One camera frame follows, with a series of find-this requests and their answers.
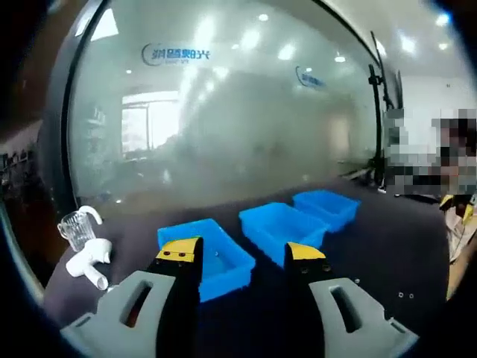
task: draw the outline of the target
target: dark tabletop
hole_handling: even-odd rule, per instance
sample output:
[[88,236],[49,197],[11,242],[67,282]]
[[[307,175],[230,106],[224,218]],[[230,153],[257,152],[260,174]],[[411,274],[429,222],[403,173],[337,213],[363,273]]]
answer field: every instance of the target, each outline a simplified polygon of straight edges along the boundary
[[[113,257],[111,264],[96,267],[110,284],[120,283],[155,258],[158,228],[213,218],[256,259],[256,268],[248,288],[200,305],[197,350],[204,357],[280,356],[285,349],[285,277],[243,236],[238,213],[270,201],[291,204],[292,195],[317,188],[361,201],[354,222],[324,237],[321,250],[333,271],[359,279],[359,285],[384,306],[386,316],[422,332],[446,301],[449,250],[442,212],[437,205],[380,194],[341,178],[218,207],[105,220],[95,232],[113,243]],[[45,311],[61,327],[95,312],[104,294],[85,277],[67,273],[65,264],[73,253],[69,248],[61,257],[45,289]]]

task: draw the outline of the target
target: white plastic object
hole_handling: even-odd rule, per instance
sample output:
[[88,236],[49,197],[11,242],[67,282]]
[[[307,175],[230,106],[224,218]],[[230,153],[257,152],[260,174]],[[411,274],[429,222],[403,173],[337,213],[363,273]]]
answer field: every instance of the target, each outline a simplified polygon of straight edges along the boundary
[[87,241],[84,249],[66,263],[66,270],[73,277],[80,277],[84,274],[101,291],[107,289],[107,278],[93,266],[96,263],[110,263],[111,247],[111,241],[106,239]]

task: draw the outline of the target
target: gray gripper base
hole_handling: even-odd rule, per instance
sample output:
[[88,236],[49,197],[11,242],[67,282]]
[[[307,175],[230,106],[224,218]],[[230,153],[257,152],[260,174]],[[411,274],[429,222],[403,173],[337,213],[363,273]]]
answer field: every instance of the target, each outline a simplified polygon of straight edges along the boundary
[[[399,357],[416,342],[417,336],[398,321],[386,321],[383,306],[350,279],[318,281],[309,286],[323,322],[326,358]],[[347,332],[332,295],[334,290],[344,297],[358,323],[352,333]]]
[[[175,278],[136,271],[98,302],[97,313],[87,313],[62,329],[63,335],[89,357],[156,356],[162,308]],[[151,288],[134,327],[126,321],[145,287]]]

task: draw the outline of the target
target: blue plastic bin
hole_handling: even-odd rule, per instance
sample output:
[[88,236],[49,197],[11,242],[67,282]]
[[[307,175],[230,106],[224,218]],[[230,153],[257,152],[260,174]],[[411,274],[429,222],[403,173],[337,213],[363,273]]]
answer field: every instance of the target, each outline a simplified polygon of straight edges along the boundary
[[283,203],[254,207],[239,216],[244,235],[281,267],[287,242],[319,248],[327,229],[321,220]]
[[157,231],[159,247],[165,243],[193,236],[203,238],[200,302],[248,286],[255,260],[238,246],[212,219],[164,227]]
[[329,225],[335,233],[354,220],[360,201],[351,200],[328,190],[302,192],[293,197],[295,208],[313,215]]

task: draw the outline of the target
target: glass wall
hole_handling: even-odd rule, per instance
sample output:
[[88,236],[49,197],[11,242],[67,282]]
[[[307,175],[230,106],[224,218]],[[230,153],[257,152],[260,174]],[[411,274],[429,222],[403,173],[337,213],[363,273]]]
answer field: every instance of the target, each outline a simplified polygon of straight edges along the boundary
[[112,0],[70,98],[78,203],[205,207],[357,169],[376,147],[369,63],[312,0]]

